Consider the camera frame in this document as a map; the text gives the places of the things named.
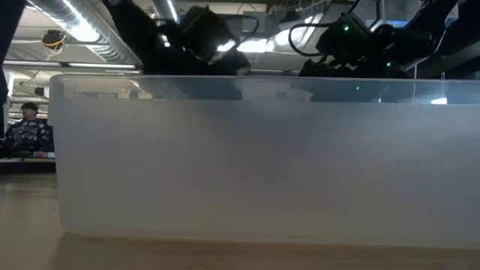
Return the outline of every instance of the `man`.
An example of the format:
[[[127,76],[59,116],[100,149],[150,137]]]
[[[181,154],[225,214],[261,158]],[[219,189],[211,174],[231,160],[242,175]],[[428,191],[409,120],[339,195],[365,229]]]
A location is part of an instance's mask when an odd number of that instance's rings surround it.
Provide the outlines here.
[[[8,152],[42,151],[50,144],[50,127],[45,120],[37,119],[37,113],[37,105],[22,105],[23,120],[12,125],[5,136]]]

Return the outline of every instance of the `wooden table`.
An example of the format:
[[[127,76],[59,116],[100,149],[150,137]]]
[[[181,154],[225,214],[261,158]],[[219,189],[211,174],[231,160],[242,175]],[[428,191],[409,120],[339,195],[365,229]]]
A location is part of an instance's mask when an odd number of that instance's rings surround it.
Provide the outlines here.
[[[62,229],[54,175],[0,175],[0,269],[478,270],[480,250],[89,238]]]

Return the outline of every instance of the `metal pipe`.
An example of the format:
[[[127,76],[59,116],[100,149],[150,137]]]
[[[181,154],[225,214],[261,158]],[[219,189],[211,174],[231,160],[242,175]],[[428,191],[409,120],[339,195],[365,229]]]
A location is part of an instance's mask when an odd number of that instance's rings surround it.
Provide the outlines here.
[[[80,42],[95,42],[109,46],[88,45],[89,50],[109,63],[140,63],[130,48],[98,15],[86,0],[28,0]]]
[[[154,12],[160,19],[174,19],[176,22],[180,19],[180,8],[173,0],[151,0]]]

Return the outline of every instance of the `fluorescent light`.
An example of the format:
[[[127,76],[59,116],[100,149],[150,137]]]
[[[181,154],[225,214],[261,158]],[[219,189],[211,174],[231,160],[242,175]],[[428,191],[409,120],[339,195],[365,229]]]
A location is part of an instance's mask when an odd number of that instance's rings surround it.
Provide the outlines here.
[[[49,98],[50,97],[50,86],[45,86],[43,87],[43,96],[45,98]]]
[[[304,20],[304,22],[305,23],[311,23],[313,19],[314,19],[313,16],[309,16],[307,19]]]
[[[238,50],[243,53],[264,53],[267,48],[267,40],[247,40],[238,46]]]
[[[282,74],[285,70],[266,70],[266,69],[259,69],[259,68],[252,68],[252,72],[262,72],[262,73],[272,73],[272,74]]]
[[[18,122],[20,122],[20,121],[22,121],[22,120],[9,118],[9,119],[8,119],[8,124],[14,125],[14,124],[16,124],[16,123],[18,123]]]
[[[42,40],[16,40],[16,39],[13,39],[11,41],[12,44],[36,44],[36,43],[40,43],[42,42]]]
[[[170,13],[173,15],[173,20],[178,22],[179,21],[179,16],[177,15],[177,10],[173,6],[172,0],[166,0],[166,3],[168,4],[168,7],[170,9]]]
[[[5,82],[7,83],[7,97],[11,98],[12,94],[14,93],[14,81],[15,81],[15,73],[11,71],[4,71]]]
[[[135,69],[133,64],[89,64],[89,63],[69,63],[72,68],[116,68],[116,69]]]
[[[225,43],[224,45],[220,45],[217,48],[217,51],[219,52],[226,52],[227,50],[232,49],[232,47],[235,46],[235,41],[230,40],[229,42]]]
[[[141,74],[140,70],[105,70],[105,73],[112,75]]]
[[[220,45],[217,48],[219,52],[226,52],[227,50],[232,49],[235,46],[234,41],[229,41],[224,45]],[[267,40],[266,38],[260,40],[247,40],[244,43],[238,46],[237,50],[243,53],[264,53],[267,49]]]
[[[267,43],[267,47],[265,48],[265,51],[266,52],[273,52],[274,49],[275,49],[275,43],[272,40],[270,40]]]
[[[32,7],[32,6],[27,5],[27,4],[25,5],[25,8],[28,8],[31,11],[38,11],[38,9],[36,7]]]
[[[283,30],[277,35],[275,35],[275,43],[280,46],[285,46],[288,44],[288,34],[290,29]],[[305,33],[305,28],[295,28],[292,31],[292,41],[294,43],[299,42],[302,39],[303,34]]]
[[[45,66],[45,67],[61,67],[58,62],[50,61],[18,61],[18,60],[4,60],[3,65],[23,65],[23,66]]]
[[[23,118],[23,114],[19,113],[19,112],[9,112],[8,116],[10,116],[12,118],[15,118],[15,119],[22,119]],[[38,113],[37,114],[37,117],[39,117],[39,118],[46,118],[47,116],[48,115],[46,113]]]
[[[445,105],[448,103],[448,101],[446,97],[442,97],[432,100],[431,103],[436,105]]]
[[[78,10],[68,0],[61,0],[65,3],[71,12],[73,12],[79,20],[79,24],[68,29],[65,22],[60,22],[58,25],[68,31],[68,34],[73,36],[78,41],[95,42],[100,38],[100,34],[92,27],[92,25],[85,19],[85,17],[78,12]]]

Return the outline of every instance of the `plastic bin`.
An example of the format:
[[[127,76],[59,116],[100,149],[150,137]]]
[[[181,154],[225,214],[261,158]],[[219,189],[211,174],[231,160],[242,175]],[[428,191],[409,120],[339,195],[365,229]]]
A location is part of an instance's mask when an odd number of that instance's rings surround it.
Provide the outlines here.
[[[55,76],[61,222],[98,236],[480,248],[479,88]],[[471,105],[433,105],[448,97]]]

